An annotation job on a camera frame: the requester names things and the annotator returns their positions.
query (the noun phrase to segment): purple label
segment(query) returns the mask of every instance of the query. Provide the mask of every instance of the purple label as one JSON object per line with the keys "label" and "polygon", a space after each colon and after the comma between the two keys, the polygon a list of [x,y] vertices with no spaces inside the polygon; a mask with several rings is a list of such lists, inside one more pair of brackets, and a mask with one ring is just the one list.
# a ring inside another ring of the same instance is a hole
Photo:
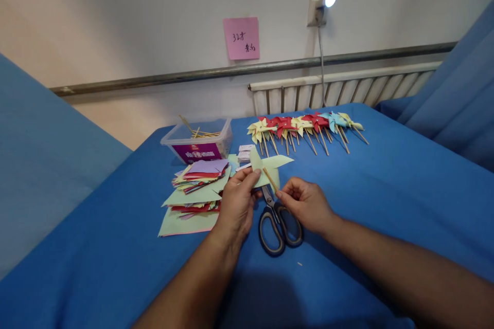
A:
{"label": "purple label", "polygon": [[185,163],[193,163],[201,159],[221,159],[220,151],[215,143],[172,145],[172,147]]}

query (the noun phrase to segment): scissor blade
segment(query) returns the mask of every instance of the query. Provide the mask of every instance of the scissor blade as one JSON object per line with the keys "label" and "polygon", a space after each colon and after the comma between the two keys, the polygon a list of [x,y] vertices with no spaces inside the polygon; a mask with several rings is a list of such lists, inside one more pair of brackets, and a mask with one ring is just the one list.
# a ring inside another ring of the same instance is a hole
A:
{"label": "scissor blade", "polygon": [[264,185],[263,187],[261,187],[261,190],[268,206],[274,207],[274,200],[273,197],[271,196],[271,192],[269,191],[268,186]]}

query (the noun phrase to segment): plastic container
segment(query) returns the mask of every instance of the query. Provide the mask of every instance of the plastic container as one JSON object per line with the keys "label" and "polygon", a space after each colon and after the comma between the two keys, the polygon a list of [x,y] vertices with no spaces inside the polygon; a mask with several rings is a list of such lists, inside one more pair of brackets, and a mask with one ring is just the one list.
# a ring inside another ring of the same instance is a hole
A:
{"label": "plastic container", "polygon": [[193,139],[189,128],[180,123],[161,139],[161,145],[169,147],[185,164],[201,159],[227,159],[233,141],[231,120],[220,118],[216,121],[189,123],[194,131],[198,128],[208,133],[221,131],[219,136],[197,139]]}

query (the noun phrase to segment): blue cloth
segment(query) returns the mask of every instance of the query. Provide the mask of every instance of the blue cloth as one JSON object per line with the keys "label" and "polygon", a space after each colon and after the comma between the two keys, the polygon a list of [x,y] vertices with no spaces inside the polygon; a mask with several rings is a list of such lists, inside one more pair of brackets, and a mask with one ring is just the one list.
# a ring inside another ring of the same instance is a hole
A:
{"label": "blue cloth", "polygon": [[413,97],[383,100],[374,109],[396,121],[412,100]]}
{"label": "blue cloth", "polygon": [[[281,183],[316,182],[343,217],[494,281],[494,174],[363,104],[338,111],[363,124],[370,145],[348,131],[349,155],[338,138],[329,157],[313,140],[315,156],[302,139],[290,151],[295,161],[280,168]],[[232,121],[233,151],[251,142],[246,129],[255,121]],[[0,282],[0,327],[129,327],[179,271],[205,233],[157,238],[160,206],[184,167],[160,145],[169,130],[154,132]],[[264,206],[254,212],[221,327],[362,327],[360,320],[395,317],[366,275],[307,230],[300,247],[269,257],[257,235]]]}
{"label": "blue cloth", "polygon": [[0,54],[0,279],[132,151]]}
{"label": "blue cloth", "polygon": [[494,1],[398,122],[494,171]]}

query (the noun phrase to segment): table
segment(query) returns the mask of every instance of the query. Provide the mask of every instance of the table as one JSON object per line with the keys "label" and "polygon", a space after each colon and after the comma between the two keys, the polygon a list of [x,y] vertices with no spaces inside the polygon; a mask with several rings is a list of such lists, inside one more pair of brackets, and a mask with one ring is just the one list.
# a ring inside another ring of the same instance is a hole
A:
{"label": "table", "polygon": [[[365,105],[338,111],[364,125],[370,145],[348,132],[350,155],[335,141],[328,157],[316,141],[318,156],[302,140],[290,151],[295,161],[280,169],[281,183],[290,176],[316,182],[343,217],[494,281],[494,174]],[[246,128],[255,120],[232,121],[233,152],[249,143]],[[206,235],[157,238],[160,206],[183,167],[160,145],[169,130],[156,130],[0,282],[0,327],[129,327],[151,303]],[[314,327],[395,315],[369,278],[310,232],[301,247],[267,256],[256,229],[263,207],[220,326]]]}

